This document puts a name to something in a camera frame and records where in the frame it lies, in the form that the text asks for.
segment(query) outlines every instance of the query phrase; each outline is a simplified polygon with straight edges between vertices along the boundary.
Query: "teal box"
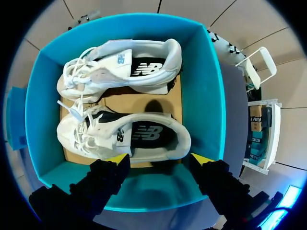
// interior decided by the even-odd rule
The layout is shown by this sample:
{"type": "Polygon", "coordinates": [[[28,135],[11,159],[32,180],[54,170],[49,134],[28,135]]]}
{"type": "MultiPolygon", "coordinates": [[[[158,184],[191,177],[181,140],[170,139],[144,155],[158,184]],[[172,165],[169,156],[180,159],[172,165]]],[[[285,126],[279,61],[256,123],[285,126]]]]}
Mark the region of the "teal box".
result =
{"type": "MultiPolygon", "coordinates": [[[[224,87],[207,29],[201,23],[170,15],[115,15],[65,32],[37,56],[27,89],[25,127],[35,172],[46,186],[56,184],[69,193],[69,184],[77,183],[90,171],[88,165],[65,161],[63,147],[57,139],[57,100],[60,95],[56,85],[64,64],[89,47],[99,46],[108,40],[131,38],[158,41],[173,38],[181,44],[182,116],[183,125],[192,139],[190,152],[213,160],[223,158],[226,122],[224,87]]],[[[188,170],[188,158],[185,158],[183,164],[177,164],[167,175],[146,170],[132,173],[105,209],[156,211],[206,198],[201,195],[188,170]]]]}

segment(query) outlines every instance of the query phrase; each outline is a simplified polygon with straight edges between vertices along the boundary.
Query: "sneaker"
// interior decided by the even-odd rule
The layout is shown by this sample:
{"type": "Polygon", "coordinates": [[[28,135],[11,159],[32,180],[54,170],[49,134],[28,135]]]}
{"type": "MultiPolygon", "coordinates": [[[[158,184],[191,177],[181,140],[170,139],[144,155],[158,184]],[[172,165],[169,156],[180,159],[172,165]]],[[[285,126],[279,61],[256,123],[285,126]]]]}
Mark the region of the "sneaker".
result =
{"type": "Polygon", "coordinates": [[[101,105],[83,111],[81,100],[69,112],[58,125],[58,139],[68,151],[87,158],[128,153],[131,163],[175,160],[191,146],[187,129],[170,114],[120,114],[101,105]]]}
{"type": "Polygon", "coordinates": [[[108,41],[65,64],[57,90],[63,98],[97,102],[109,88],[130,86],[149,94],[167,94],[181,69],[181,46],[143,40],[108,41]]]}

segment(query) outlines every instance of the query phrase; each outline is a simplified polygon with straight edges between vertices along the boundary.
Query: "blue light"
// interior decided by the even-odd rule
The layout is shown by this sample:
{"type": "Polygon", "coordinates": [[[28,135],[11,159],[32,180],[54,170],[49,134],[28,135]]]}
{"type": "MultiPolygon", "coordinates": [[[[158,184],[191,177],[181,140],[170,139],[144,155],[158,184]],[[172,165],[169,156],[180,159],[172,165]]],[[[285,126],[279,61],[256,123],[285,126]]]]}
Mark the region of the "blue light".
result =
{"type": "MultiPolygon", "coordinates": [[[[299,197],[302,189],[294,186],[289,186],[287,192],[285,193],[283,199],[280,201],[277,207],[292,207],[299,197]]],[[[287,211],[280,210],[273,212],[268,218],[266,218],[259,226],[262,230],[273,230],[280,221],[287,214],[287,211]]]]}

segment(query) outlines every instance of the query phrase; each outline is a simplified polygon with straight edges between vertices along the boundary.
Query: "shoe tongue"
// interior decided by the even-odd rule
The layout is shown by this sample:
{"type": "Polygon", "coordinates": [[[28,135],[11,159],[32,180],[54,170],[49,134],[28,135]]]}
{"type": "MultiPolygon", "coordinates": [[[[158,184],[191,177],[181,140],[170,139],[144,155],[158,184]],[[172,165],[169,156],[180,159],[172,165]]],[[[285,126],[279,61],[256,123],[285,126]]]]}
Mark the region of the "shoe tongue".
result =
{"type": "Polygon", "coordinates": [[[125,124],[122,127],[117,129],[111,139],[112,142],[116,143],[115,151],[119,152],[120,154],[127,153],[132,156],[131,153],[131,133],[132,133],[132,123],[125,124]]]}
{"type": "Polygon", "coordinates": [[[120,53],[107,56],[98,61],[101,68],[91,74],[94,83],[127,79],[131,75],[132,49],[126,49],[120,53]]]}

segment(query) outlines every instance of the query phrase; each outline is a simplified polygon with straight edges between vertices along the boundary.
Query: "gray table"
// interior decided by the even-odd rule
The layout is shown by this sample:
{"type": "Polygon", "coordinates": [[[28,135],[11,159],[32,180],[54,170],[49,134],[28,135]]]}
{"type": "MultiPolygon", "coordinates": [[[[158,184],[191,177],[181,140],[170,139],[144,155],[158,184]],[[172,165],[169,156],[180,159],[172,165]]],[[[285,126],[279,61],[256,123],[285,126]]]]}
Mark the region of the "gray table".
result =
{"type": "MultiPolygon", "coordinates": [[[[240,70],[221,64],[226,98],[226,142],[224,161],[239,177],[248,135],[248,100],[240,70]]],[[[21,150],[25,176],[34,190],[43,186],[33,169],[29,152],[21,150]]],[[[159,212],[125,213],[103,211],[94,221],[118,230],[202,230],[219,218],[209,199],[185,207],[159,212]]]]}

